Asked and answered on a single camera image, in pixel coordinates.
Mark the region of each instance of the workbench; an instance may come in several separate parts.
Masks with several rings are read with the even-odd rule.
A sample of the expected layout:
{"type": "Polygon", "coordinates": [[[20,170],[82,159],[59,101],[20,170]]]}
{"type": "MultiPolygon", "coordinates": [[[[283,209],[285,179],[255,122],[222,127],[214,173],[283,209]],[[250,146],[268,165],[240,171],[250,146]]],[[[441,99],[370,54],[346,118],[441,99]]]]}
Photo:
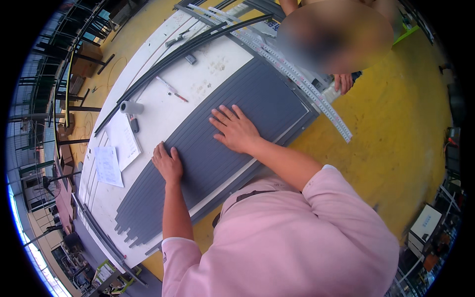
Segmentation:
{"type": "MultiPolygon", "coordinates": [[[[93,130],[96,130],[107,114],[115,107],[116,101],[135,81],[157,61],[171,53],[181,44],[180,42],[176,43],[167,49],[165,46],[167,41],[189,30],[185,36],[186,41],[205,29],[203,23],[198,22],[195,18],[180,10],[165,20],[139,48],[118,77],[102,107],[93,130]]],[[[189,101],[188,103],[180,100],[173,94],[171,96],[168,95],[169,90],[167,87],[157,79],[152,80],[131,99],[131,101],[136,101],[145,106],[144,112],[137,116],[140,132],[135,135],[142,153],[122,171],[123,188],[98,182],[96,177],[94,148],[108,145],[105,130],[100,131],[96,137],[91,137],[88,144],[77,199],[79,203],[85,204],[91,211],[99,227],[124,255],[124,262],[128,267],[139,264],[151,252],[158,250],[157,246],[159,246],[162,240],[162,234],[160,233],[145,244],[130,247],[130,242],[125,242],[127,230],[121,234],[118,234],[116,231],[117,222],[115,218],[117,210],[132,185],[149,163],[153,149],[160,141],[167,140],[183,121],[221,84],[244,65],[247,65],[252,59],[256,59],[248,49],[227,36],[219,37],[197,48],[193,51],[193,55],[198,60],[196,64],[191,65],[182,58],[160,73],[160,77],[177,89],[178,93],[189,101]]],[[[333,94],[331,99],[338,95],[339,93],[333,94]]],[[[305,125],[300,125],[299,123],[299,127],[293,128],[299,130],[298,132],[293,132],[294,137],[301,133],[318,116],[318,113],[312,108],[310,103],[302,105],[307,111],[305,125]]],[[[294,137],[287,138],[286,145],[294,137]]],[[[237,172],[234,178],[255,162],[255,159],[253,159],[246,164],[247,167],[243,166],[243,169],[237,172]]],[[[224,189],[226,187],[225,183],[220,187],[216,190],[224,189]]],[[[211,196],[206,197],[206,199],[203,199],[203,201],[190,209],[190,215],[194,222],[206,215],[206,213],[199,213],[199,211],[212,198],[211,196]]],[[[79,212],[78,216],[84,222],[86,229],[105,255],[121,272],[124,272],[120,263],[114,259],[102,241],[92,231],[84,214],[79,212]]]]}

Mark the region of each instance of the hand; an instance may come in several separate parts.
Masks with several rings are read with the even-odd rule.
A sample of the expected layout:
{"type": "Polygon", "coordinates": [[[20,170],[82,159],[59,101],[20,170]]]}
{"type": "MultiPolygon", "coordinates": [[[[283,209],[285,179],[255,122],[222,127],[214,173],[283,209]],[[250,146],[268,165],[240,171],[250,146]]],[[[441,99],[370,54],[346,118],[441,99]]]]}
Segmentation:
{"type": "Polygon", "coordinates": [[[214,134],[214,138],[232,151],[247,153],[255,140],[260,138],[259,132],[237,105],[232,108],[237,116],[224,105],[220,105],[219,109],[226,116],[216,109],[211,110],[219,121],[212,117],[209,121],[224,134],[214,134]]]}
{"type": "Polygon", "coordinates": [[[178,151],[175,147],[172,147],[170,153],[171,158],[163,146],[163,141],[160,142],[160,144],[153,149],[152,163],[157,167],[167,183],[180,183],[181,176],[183,175],[183,167],[178,156],[178,151]]]}
{"type": "Polygon", "coordinates": [[[342,95],[346,94],[353,86],[353,78],[351,73],[347,74],[334,74],[335,76],[335,92],[340,89],[340,83],[342,86],[342,95]]]}

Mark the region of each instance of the yellow floor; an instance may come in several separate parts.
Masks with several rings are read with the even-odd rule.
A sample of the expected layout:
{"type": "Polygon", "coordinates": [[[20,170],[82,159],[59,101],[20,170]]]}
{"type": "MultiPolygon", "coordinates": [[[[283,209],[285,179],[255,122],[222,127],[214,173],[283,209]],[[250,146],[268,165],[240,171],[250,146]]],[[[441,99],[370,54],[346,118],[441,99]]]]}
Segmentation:
{"type": "MultiPolygon", "coordinates": [[[[208,0],[201,7],[221,0],[208,0]]],[[[242,1],[236,1],[227,9],[242,1]]],[[[176,0],[150,1],[111,42],[114,32],[101,46],[104,59],[115,54],[101,75],[86,79],[79,95],[88,88],[84,106],[101,107],[126,62],[142,43],[169,17],[176,0]]],[[[260,15],[253,11],[242,19],[260,15]]],[[[336,166],[400,239],[406,225],[425,201],[432,201],[444,176],[442,144],[450,126],[447,88],[438,65],[444,61],[421,30],[394,46],[377,65],[364,70],[348,94],[333,106],[353,139],[346,144],[330,121],[320,116],[291,147],[336,166]]],[[[96,113],[75,112],[76,127],[70,139],[88,138],[96,113]]],[[[84,161],[86,145],[71,145],[76,163],[84,161]]],[[[211,222],[220,207],[197,223],[195,240],[202,252],[213,240],[211,222]]],[[[143,264],[159,279],[163,277],[162,254],[157,252],[143,264]]]]}

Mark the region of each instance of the pink shirt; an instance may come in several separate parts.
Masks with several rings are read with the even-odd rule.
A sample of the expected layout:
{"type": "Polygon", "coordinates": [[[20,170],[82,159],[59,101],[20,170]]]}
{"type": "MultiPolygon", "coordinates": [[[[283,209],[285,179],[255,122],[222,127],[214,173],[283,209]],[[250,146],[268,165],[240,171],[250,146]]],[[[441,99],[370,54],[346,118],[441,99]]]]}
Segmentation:
{"type": "Polygon", "coordinates": [[[162,250],[162,296],[381,297],[396,274],[399,243],[326,165],[302,194],[277,176],[234,193],[203,255],[196,242],[177,237],[162,250]],[[254,190],[277,192],[235,203],[254,190]]]}

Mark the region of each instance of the ruler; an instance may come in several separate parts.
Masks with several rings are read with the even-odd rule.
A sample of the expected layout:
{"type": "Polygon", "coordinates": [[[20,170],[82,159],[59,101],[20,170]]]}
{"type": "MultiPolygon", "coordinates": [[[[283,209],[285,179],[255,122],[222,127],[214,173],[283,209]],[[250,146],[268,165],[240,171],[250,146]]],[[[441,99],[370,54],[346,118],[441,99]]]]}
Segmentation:
{"type": "MultiPolygon", "coordinates": [[[[188,4],[188,7],[193,8],[195,10],[199,10],[204,14],[212,16],[221,22],[226,22],[230,26],[233,25],[233,23],[227,20],[226,18],[218,16],[215,13],[205,10],[196,5],[188,4]]],[[[213,11],[218,12],[223,16],[227,15],[225,12],[222,12],[215,8],[213,9],[213,11]]],[[[206,16],[203,17],[210,22],[219,24],[217,20],[210,19],[206,16]]],[[[239,19],[231,16],[229,19],[234,21],[240,21],[239,19]]],[[[252,48],[254,51],[256,51],[258,54],[266,58],[271,64],[274,65],[274,67],[280,69],[281,72],[283,72],[293,82],[295,82],[295,84],[297,84],[297,86],[316,104],[316,106],[323,112],[323,114],[328,117],[328,119],[335,126],[338,132],[342,135],[346,143],[349,143],[353,135],[351,134],[350,130],[345,125],[343,120],[340,118],[340,116],[333,109],[333,107],[326,101],[325,97],[320,94],[320,92],[290,62],[288,62],[284,57],[282,57],[264,42],[257,39],[253,34],[253,32],[250,32],[249,30],[245,29],[239,29],[231,32],[231,35],[235,36],[243,43],[248,45],[250,48],[252,48]]]]}

